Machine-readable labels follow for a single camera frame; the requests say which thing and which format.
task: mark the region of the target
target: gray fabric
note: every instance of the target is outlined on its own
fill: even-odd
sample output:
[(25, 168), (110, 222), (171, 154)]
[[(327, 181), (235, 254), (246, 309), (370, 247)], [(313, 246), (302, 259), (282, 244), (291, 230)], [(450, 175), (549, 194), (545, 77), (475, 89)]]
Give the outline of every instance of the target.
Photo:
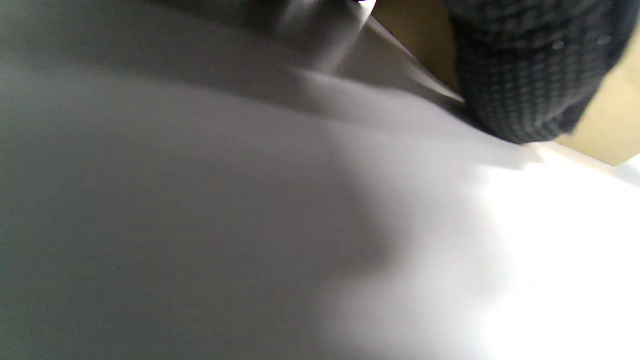
[(628, 41), (638, 0), (445, 4), (472, 117), (498, 137), (527, 143), (575, 127)]

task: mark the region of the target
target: black object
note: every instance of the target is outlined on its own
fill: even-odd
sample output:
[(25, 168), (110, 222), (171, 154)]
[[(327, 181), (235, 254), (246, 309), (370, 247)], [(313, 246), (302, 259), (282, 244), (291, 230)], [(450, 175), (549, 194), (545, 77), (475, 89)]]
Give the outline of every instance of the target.
[(639, 0), (444, 0), (472, 118), (513, 143), (571, 132), (618, 62)]

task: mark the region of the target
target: dark textured cloth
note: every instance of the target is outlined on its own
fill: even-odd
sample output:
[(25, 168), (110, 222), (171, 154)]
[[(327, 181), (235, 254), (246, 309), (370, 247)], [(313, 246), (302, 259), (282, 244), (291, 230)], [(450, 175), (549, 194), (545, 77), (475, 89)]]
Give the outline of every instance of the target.
[(472, 117), (514, 143), (570, 132), (619, 60), (640, 0), (445, 0)]

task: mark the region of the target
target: tan surface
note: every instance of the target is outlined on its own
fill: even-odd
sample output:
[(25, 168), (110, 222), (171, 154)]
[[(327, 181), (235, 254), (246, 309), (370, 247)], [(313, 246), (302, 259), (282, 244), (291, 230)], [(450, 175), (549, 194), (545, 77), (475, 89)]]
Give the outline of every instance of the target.
[(449, 16), (434, 0), (377, 0), (374, 17), (440, 81), (458, 91)]
[[(378, 0), (373, 15), (431, 73), (458, 91), (452, 29), (438, 1)], [(557, 142), (611, 165), (640, 154), (640, 31), (574, 134)]]
[(640, 154), (640, 31), (606, 77), (574, 134), (557, 142), (619, 165)]

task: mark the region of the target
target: white surface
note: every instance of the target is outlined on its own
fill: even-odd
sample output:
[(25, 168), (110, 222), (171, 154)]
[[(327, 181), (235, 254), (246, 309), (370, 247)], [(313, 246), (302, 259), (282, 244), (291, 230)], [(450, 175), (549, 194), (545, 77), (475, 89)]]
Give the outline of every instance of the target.
[(98, 3), (3, 19), (0, 357), (640, 357), (638, 188)]

